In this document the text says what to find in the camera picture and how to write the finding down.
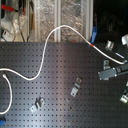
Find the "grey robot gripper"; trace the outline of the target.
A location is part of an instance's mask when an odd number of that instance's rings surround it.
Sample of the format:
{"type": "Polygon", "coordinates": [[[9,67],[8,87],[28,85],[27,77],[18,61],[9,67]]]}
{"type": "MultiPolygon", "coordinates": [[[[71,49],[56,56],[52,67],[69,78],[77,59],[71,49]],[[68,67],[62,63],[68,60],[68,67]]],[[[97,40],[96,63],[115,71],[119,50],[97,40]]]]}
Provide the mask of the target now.
{"type": "Polygon", "coordinates": [[[98,73],[100,80],[105,80],[112,77],[117,77],[119,75],[127,74],[128,73],[128,63],[124,65],[120,65],[117,67],[105,69],[98,73]]]}

